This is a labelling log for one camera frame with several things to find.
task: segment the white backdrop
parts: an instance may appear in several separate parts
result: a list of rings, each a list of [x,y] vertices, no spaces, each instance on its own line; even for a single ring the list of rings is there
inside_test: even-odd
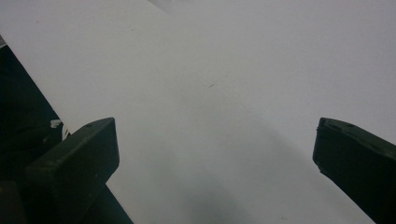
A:
[[[320,117],[395,142],[396,2],[151,3],[0,2],[69,129],[115,117],[135,223],[373,223],[311,157]]]

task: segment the white surface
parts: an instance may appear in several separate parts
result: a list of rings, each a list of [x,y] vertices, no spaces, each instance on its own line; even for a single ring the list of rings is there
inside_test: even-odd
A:
[[[67,127],[115,117],[135,223],[373,223],[311,155],[320,117],[395,142],[394,1],[152,3],[0,2]]]

